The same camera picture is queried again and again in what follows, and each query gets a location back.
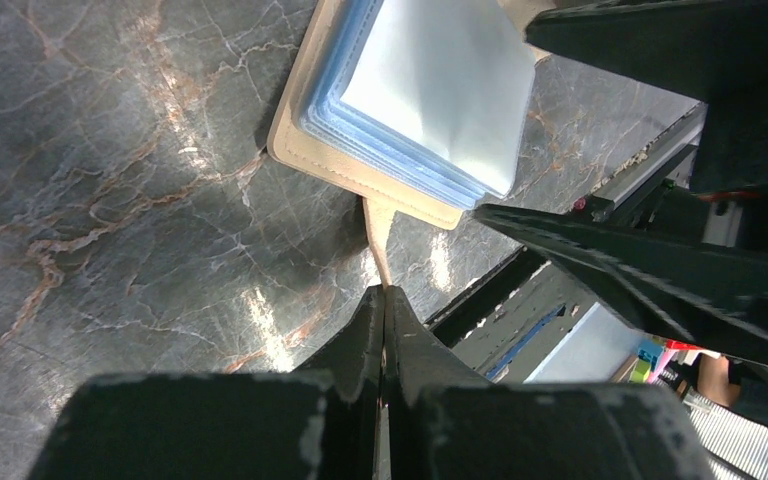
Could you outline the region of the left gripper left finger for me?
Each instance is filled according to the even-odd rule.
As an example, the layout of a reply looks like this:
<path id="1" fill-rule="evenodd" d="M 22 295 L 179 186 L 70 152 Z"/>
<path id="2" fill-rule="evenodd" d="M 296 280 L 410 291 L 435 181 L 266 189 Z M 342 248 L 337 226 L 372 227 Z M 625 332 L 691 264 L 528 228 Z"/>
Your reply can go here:
<path id="1" fill-rule="evenodd" d="M 370 479 L 385 291 L 287 373 L 120 373 L 81 385 L 33 479 Z"/>

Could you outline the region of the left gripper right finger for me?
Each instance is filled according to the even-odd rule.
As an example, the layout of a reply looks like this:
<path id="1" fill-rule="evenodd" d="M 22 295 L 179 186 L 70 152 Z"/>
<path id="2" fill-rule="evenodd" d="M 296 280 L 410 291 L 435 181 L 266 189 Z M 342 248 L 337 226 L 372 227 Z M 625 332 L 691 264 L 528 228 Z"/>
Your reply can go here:
<path id="1" fill-rule="evenodd" d="M 683 405 L 625 383 L 487 380 L 384 292 L 391 471 L 396 479 L 709 479 Z"/>

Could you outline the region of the beige leather card holder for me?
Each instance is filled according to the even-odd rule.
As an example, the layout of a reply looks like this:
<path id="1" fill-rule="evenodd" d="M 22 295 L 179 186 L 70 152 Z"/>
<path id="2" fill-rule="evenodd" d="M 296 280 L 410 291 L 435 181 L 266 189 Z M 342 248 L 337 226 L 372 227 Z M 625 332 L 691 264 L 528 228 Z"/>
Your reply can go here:
<path id="1" fill-rule="evenodd" d="M 268 152 L 360 196 L 390 284 L 396 213 L 450 230 L 510 193 L 538 57 L 501 1 L 320 1 Z"/>

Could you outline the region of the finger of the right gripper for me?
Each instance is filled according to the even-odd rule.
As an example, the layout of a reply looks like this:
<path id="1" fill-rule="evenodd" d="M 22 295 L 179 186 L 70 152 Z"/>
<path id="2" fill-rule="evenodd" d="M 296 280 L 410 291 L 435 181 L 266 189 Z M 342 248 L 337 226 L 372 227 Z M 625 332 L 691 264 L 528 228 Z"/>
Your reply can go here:
<path id="1" fill-rule="evenodd" d="M 768 82 L 768 1 L 602 1 L 544 11 L 525 38 L 697 100 Z"/>
<path id="2" fill-rule="evenodd" d="M 502 205 L 473 217 L 551 259 L 632 325 L 768 365 L 768 254 Z"/>

